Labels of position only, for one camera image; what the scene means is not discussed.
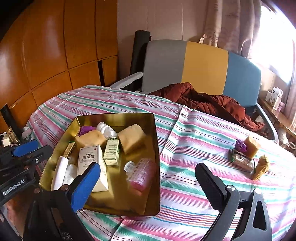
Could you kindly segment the person's left hand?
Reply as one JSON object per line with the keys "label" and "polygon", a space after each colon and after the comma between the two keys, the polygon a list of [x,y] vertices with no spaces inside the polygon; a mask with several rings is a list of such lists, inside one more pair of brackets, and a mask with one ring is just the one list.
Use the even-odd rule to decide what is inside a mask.
{"label": "person's left hand", "polygon": [[16,228],[16,231],[23,237],[23,229],[25,225],[26,212],[25,205],[23,204],[22,197],[15,196],[6,203],[8,210],[8,219]]}

